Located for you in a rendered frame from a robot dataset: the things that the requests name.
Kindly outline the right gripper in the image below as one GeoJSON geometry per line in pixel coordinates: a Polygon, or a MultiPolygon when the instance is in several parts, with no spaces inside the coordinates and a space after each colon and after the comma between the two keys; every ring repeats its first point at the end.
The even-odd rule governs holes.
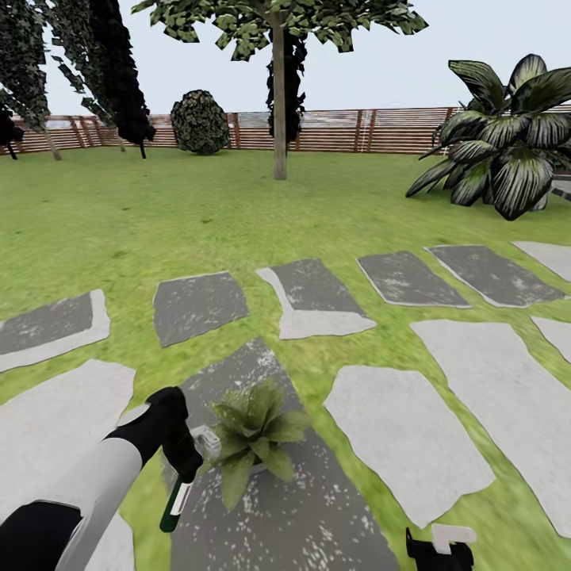
{"type": "Polygon", "coordinates": [[[432,542],[413,540],[409,531],[407,536],[407,553],[416,559],[418,571],[472,571],[472,558],[465,544],[450,543],[451,554],[435,551],[432,542]]]}

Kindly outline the insectifuge atomizer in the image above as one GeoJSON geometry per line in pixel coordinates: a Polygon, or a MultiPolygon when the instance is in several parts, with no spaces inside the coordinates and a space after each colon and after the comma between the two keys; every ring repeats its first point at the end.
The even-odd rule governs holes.
{"type": "Polygon", "coordinates": [[[159,525],[163,533],[174,532],[192,485],[193,482],[190,479],[183,480],[180,476],[177,478],[166,511],[159,525]]]}

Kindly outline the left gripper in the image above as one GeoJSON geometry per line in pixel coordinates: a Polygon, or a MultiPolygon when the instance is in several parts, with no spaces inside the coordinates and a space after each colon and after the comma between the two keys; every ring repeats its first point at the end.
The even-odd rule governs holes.
{"type": "Polygon", "coordinates": [[[204,462],[203,454],[195,448],[191,431],[189,428],[187,429],[186,436],[178,444],[173,444],[173,446],[161,445],[162,455],[167,457],[169,463],[177,470],[178,475],[183,480],[190,479],[204,462]]]}

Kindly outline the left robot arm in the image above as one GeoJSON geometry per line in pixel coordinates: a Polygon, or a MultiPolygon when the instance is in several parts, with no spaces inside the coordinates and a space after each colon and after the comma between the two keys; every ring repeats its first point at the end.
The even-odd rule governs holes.
{"type": "Polygon", "coordinates": [[[183,479],[213,458],[220,438],[204,426],[190,431],[180,386],[152,394],[129,410],[83,458],[0,522],[0,571],[83,571],[148,459],[162,455],[183,479]]]}

